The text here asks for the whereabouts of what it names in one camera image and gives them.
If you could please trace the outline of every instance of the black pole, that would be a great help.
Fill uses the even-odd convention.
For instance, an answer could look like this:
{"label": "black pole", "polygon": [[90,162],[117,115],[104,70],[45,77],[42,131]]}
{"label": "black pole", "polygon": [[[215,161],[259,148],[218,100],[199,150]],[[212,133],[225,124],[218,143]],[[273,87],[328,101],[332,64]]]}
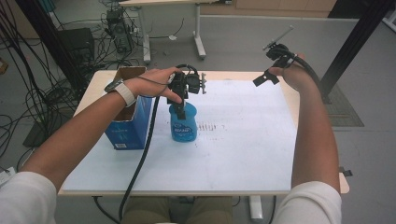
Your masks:
{"label": "black pole", "polygon": [[343,47],[338,51],[329,69],[323,76],[321,86],[323,96],[328,96],[335,83],[346,71],[349,64],[361,50],[364,43],[368,40],[378,24],[389,11],[394,0],[374,0],[366,9],[353,28]]}
{"label": "black pole", "polygon": [[59,65],[69,80],[71,87],[76,91],[77,98],[81,99],[88,82],[78,71],[75,62],[61,41],[58,30],[44,11],[38,0],[16,0],[21,11],[32,24],[40,39],[46,45],[50,55]]}

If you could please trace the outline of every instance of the white sleeve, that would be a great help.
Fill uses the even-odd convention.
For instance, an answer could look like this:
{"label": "white sleeve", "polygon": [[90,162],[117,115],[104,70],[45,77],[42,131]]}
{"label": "white sleeve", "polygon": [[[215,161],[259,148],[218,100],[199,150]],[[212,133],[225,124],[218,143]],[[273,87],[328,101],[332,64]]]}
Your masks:
{"label": "white sleeve", "polygon": [[294,187],[278,207],[275,224],[341,224],[341,196],[330,185],[313,181]]}
{"label": "white sleeve", "polygon": [[55,207],[56,188],[43,175],[20,172],[0,188],[2,224],[53,224]]}

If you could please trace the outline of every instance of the electronic equipment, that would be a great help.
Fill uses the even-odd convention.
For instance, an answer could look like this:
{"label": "electronic equipment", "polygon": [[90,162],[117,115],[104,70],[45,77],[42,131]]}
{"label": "electronic equipment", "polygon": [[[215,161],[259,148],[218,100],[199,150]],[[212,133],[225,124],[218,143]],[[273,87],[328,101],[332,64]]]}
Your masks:
{"label": "electronic equipment", "polygon": [[[299,63],[300,66],[303,69],[305,69],[306,73],[312,77],[312,79],[318,86],[320,93],[322,94],[323,100],[325,101],[326,97],[323,96],[323,90],[321,88],[320,80],[318,78],[318,75],[312,69],[312,67],[304,59],[298,57],[297,54],[290,52],[285,45],[276,43],[276,41],[278,41],[280,38],[282,38],[292,29],[293,27],[290,26],[288,31],[286,31],[283,35],[281,35],[277,39],[272,40],[271,43],[269,43],[265,48],[263,48],[263,50],[269,49],[265,55],[269,59],[275,61],[273,67],[288,68],[294,62]],[[265,70],[264,74],[255,78],[253,80],[253,83],[256,85],[256,87],[258,87],[267,80],[271,80],[274,83],[274,85],[279,82],[279,79],[274,74],[271,74],[267,69]]]}
{"label": "electronic equipment", "polygon": [[90,62],[94,58],[94,40],[90,28],[58,31],[66,50],[76,63]]}
{"label": "electronic equipment", "polygon": [[172,104],[174,106],[175,112],[177,113],[178,119],[186,119],[184,106],[185,106],[185,99],[189,98],[189,92],[198,94],[200,88],[202,88],[202,94],[205,94],[205,73],[202,73],[202,79],[199,79],[198,71],[188,64],[180,64],[177,68],[188,68],[190,71],[193,71],[193,74],[190,72],[186,75],[183,72],[175,73],[173,80],[168,87],[171,91],[175,92],[180,98],[182,102],[180,104],[168,100],[168,104]]}
{"label": "electronic equipment", "polygon": [[107,33],[114,38],[117,53],[132,51],[134,42],[129,32],[129,27],[122,17],[123,9],[108,10],[106,14]]}

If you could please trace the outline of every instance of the watch strap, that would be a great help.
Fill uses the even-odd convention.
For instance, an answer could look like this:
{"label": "watch strap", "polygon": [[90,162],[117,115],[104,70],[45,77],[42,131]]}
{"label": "watch strap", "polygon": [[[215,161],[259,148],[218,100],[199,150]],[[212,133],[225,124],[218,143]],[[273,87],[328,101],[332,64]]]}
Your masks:
{"label": "watch strap", "polygon": [[136,102],[136,98],[134,98],[134,94],[128,89],[128,87],[125,86],[125,84],[121,83],[114,90],[117,91],[125,100],[126,107]]}

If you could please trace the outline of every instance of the white label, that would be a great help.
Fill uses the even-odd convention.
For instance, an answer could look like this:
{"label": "white label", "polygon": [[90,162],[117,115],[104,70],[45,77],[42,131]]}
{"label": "white label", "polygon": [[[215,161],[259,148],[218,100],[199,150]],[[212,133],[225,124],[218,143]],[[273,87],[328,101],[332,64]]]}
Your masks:
{"label": "white label", "polygon": [[0,186],[6,183],[13,175],[15,175],[14,167],[9,167],[2,173],[0,173]]}
{"label": "white label", "polygon": [[125,144],[115,144],[115,145],[116,145],[116,147],[126,147]]}

